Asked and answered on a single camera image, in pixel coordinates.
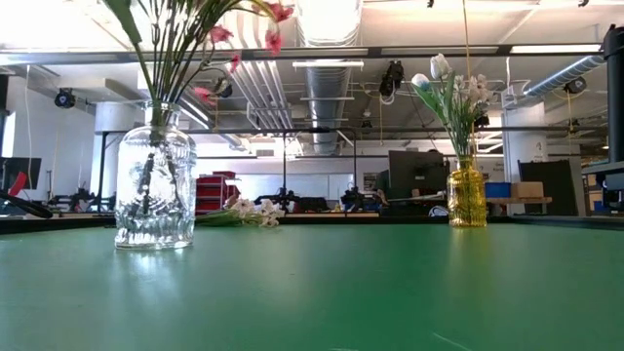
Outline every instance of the pink flower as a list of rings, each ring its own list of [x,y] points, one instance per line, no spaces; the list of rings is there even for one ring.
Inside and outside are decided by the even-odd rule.
[[[267,30],[266,35],[264,36],[264,42],[266,43],[266,48],[271,52],[271,54],[273,54],[273,56],[280,54],[280,51],[282,50],[282,37],[280,36],[280,33]]]
[[[294,12],[293,8],[285,8],[281,3],[275,3],[275,4],[269,4],[268,2],[264,2],[264,5],[266,5],[269,9],[271,9],[271,12],[273,13],[273,17],[275,17],[275,21],[276,22],[281,22],[282,20],[287,20],[291,17],[291,15]],[[260,13],[260,8],[256,5],[252,6],[252,9],[257,12]]]
[[[220,25],[215,25],[213,29],[211,29],[210,35],[211,41],[213,43],[218,43],[229,39],[232,36],[232,32],[223,28]]]
[[[214,95],[214,93],[211,92],[210,90],[208,90],[206,88],[201,88],[201,87],[195,87],[193,90],[195,91],[195,94],[203,102],[206,102],[207,104],[209,104],[211,106],[215,106],[216,105],[215,101],[212,98],[210,98],[211,96]]]
[[[230,74],[234,73],[234,71],[236,70],[236,68],[238,67],[238,65],[241,63],[241,56],[236,54],[234,55],[234,57],[232,57],[232,60],[230,61]]]

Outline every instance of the ribbed glass vase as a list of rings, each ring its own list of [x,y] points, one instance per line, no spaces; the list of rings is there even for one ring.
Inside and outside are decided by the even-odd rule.
[[[145,109],[145,126],[129,131],[119,147],[115,246],[183,248],[193,243],[195,142],[177,129],[177,105]]]
[[[459,169],[448,175],[447,187],[450,225],[485,227],[488,224],[484,177],[474,169],[472,157],[459,157]]]

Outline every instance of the green table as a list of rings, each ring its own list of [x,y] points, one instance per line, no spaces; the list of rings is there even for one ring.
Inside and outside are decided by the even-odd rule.
[[[624,234],[541,225],[0,236],[0,350],[624,350]]]

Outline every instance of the yellow glass vase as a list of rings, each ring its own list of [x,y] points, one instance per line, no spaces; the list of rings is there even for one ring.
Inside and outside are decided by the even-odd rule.
[[[450,225],[485,227],[488,224],[484,177],[473,168],[472,157],[459,158],[459,169],[448,175],[447,187]]]

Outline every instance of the computer monitor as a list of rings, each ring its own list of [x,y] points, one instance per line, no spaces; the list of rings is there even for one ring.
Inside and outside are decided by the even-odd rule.
[[[411,197],[413,189],[419,189],[421,195],[447,189],[449,163],[439,152],[389,151],[388,161],[389,185],[396,198]]]
[[[28,181],[28,158],[27,157],[0,157],[0,180],[2,180],[2,190],[8,191],[16,182],[20,172],[26,174],[26,183],[24,190],[36,189],[39,180],[39,171],[41,170],[41,159],[30,159],[30,176]]]

